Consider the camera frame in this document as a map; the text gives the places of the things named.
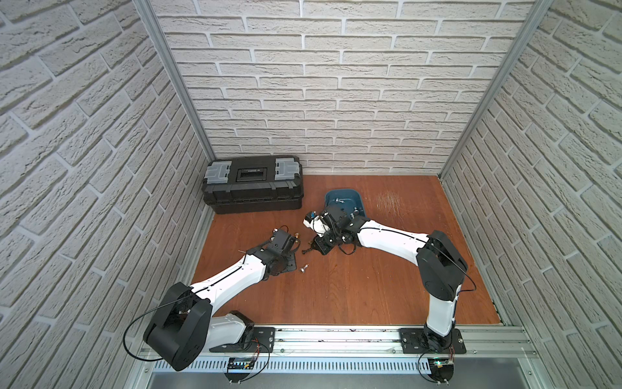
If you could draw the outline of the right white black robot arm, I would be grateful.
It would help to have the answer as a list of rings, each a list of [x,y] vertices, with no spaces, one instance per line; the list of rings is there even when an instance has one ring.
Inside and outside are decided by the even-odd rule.
[[[308,213],[304,225],[316,233],[310,248],[323,255],[335,247],[352,244],[356,249],[377,249],[416,265],[429,294],[424,343],[427,349],[438,352],[450,348],[468,265],[446,234],[437,230],[431,234],[397,230],[363,215],[347,214],[339,206]]]

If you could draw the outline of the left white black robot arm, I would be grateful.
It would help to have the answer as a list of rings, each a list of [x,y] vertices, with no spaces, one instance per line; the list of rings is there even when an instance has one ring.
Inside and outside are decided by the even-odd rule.
[[[261,350],[255,324],[238,311],[214,314],[247,288],[296,269],[299,239],[274,230],[267,241],[244,252],[232,266],[207,280],[171,286],[144,331],[144,342],[175,371],[186,369],[204,351]]]

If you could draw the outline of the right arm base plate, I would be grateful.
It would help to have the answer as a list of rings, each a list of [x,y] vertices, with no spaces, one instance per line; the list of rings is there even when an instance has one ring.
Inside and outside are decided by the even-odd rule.
[[[398,329],[404,354],[452,353],[466,354],[467,349],[460,330],[453,328],[449,335],[440,336],[427,327],[405,327]]]

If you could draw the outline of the teal plastic storage bin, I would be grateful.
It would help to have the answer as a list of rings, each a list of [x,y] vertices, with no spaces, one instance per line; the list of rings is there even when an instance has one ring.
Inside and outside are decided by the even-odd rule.
[[[338,201],[339,198],[347,200],[344,203],[340,203]],[[361,195],[353,189],[336,189],[328,191],[325,195],[325,207],[330,206],[339,207],[351,217],[356,215],[366,217]]]

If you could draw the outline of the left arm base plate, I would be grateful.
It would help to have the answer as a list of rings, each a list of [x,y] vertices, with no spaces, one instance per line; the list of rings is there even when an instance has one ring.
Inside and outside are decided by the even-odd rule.
[[[271,353],[275,343],[274,327],[254,327],[245,330],[238,342],[210,348],[211,353]]]

